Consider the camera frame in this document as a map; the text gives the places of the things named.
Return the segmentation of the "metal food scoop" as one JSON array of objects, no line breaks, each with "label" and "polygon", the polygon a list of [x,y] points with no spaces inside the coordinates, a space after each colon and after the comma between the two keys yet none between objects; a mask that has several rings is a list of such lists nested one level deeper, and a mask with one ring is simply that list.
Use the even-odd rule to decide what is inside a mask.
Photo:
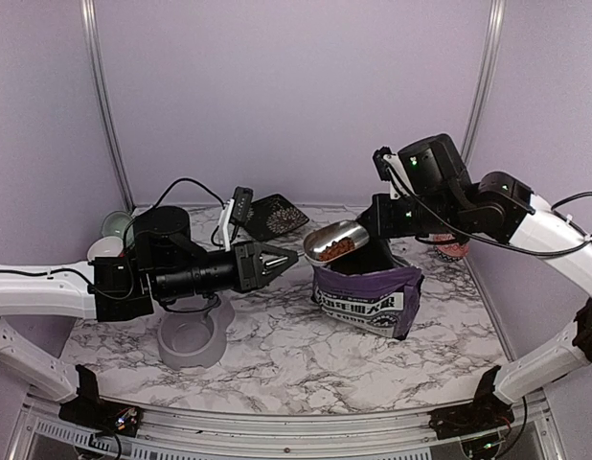
[{"label": "metal food scoop", "polygon": [[349,237],[354,241],[355,250],[360,249],[370,241],[368,231],[356,220],[340,220],[309,233],[303,241],[302,250],[297,251],[298,260],[304,257],[313,266],[328,265],[343,256],[334,261],[323,263],[318,260],[319,254],[332,242],[345,237]]}]

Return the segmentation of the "purple pet food bag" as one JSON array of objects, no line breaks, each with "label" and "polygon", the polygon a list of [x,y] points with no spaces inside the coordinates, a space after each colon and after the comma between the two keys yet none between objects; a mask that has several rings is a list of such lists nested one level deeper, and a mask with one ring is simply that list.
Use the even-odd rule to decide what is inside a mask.
[{"label": "purple pet food bag", "polygon": [[421,304],[421,269],[386,240],[313,268],[312,295],[322,312],[368,333],[404,340]]}]

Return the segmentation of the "grey double pet bowl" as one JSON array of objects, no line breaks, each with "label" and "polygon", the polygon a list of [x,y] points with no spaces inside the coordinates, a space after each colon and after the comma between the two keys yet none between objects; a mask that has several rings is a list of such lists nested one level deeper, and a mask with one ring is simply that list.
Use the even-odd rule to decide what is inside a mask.
[{"label": "grey double pet bowl", "polygon": [[170,306],[157,332],[161,361],[172,370],[210,368],[223,357],[227,330],[235,319],[231,302],[222,295],[195,296]]}]

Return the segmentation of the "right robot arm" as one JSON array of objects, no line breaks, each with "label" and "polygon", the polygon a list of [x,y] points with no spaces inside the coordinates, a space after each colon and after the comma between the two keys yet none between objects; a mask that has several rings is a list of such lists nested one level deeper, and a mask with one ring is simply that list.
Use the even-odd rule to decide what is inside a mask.
[{"label": "right robot arm", "polygon": [[574,320],[534,351],[486,372],[464,420],[483,429],[502,406],[592,364],[592,233],[506,172],[490,172],[478,182],[447,134],[417,141],[397,152],[378,149],[373,161],[390,184],[358,218],[373,240],[413,237],[429,243],[448,235],[452,242],[478,241],[533,256],[588,296]]}]

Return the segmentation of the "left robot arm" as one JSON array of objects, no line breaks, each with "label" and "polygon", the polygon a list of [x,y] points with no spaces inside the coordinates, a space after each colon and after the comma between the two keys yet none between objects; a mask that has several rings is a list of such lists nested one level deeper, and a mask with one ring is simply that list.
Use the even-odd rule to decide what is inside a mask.
[{"label": "left robot arm", "polygon": [[126,322],[166,312],[159,354],[171,369],[209,368],[226,349],[234,311],[220,293],[268,286],[298,261],[295,251],[255,241],[226,242],[207,251],[191,238],[189,214],[155,206],[133,219],[116,257],[58,267],[0,266],[0,362],[48,399],[71,404],[90,426],[109,420],[96,375],[66,364],[17,336],[10,315],[65,316],[99,323]]}]

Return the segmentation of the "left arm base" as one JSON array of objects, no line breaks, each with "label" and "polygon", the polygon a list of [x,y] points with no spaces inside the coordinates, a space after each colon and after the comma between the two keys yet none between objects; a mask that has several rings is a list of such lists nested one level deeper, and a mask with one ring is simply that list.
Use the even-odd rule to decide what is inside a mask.
[{"label": "left arm base", "polygon": [[62,421],[128,437],[136,436],[142,416],[142,408],[118,403],[103,406],[63,404],[58,412]]}]

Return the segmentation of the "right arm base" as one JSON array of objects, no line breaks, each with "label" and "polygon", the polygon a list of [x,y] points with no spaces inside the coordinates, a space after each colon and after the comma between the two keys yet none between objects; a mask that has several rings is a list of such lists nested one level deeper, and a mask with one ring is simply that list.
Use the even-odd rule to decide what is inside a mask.
[{"label": "right arm base", "polygon": [[439,440],[462,437],[505,426],[514,422],[511,409],[495,411],[473,408],[469,404],[438,408],[429,413],[429,427]]}]

